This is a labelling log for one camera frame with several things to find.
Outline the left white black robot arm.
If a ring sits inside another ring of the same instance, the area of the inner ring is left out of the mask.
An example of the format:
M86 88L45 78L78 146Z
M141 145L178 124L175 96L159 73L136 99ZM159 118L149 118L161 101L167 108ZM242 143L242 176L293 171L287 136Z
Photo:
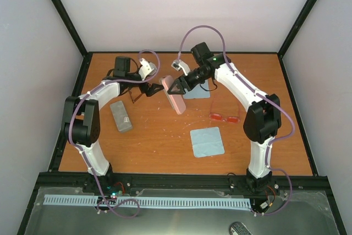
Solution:
M155 65L139 57L139 61L135 62L137 70L131 72L132 60L126 56L116 57L114 68L95 88L80 96L69 96L64 103L61 133L78 150L88 173L97 176L95 186L105 193L113 189L114 178L107 174L111 164L105 158L98 140L101 131L100 109L133 87L139 87L147 96L163 89L161 85L149 83L159 72L160 60Z

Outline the pink glasses case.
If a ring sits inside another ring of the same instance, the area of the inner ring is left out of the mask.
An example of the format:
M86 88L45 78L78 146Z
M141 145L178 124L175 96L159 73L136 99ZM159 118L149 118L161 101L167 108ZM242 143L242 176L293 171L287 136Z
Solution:
M159 82L164 87L164 92L172 108L176 111L178 115L183 114L184 111L186 110L186 105L182 95L170 95L168 93L168 89L170 89L174 83L174 78L170 75L167 75L160 78Z

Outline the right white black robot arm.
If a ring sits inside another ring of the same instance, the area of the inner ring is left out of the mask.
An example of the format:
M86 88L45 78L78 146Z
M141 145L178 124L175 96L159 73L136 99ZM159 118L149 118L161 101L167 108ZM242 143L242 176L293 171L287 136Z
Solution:
M243 130L251 144L250 163L246 170L246 185L250 192L258 193L269 184L271 147L282 125L280 100L268 95L250 83L236 68L226 53L214 54L205 42L191 49L198 65L191 70L180 58L172 67L183 71L167 89L169 96L184 95L197 85L212 79L227 88L242 104L246 116Z

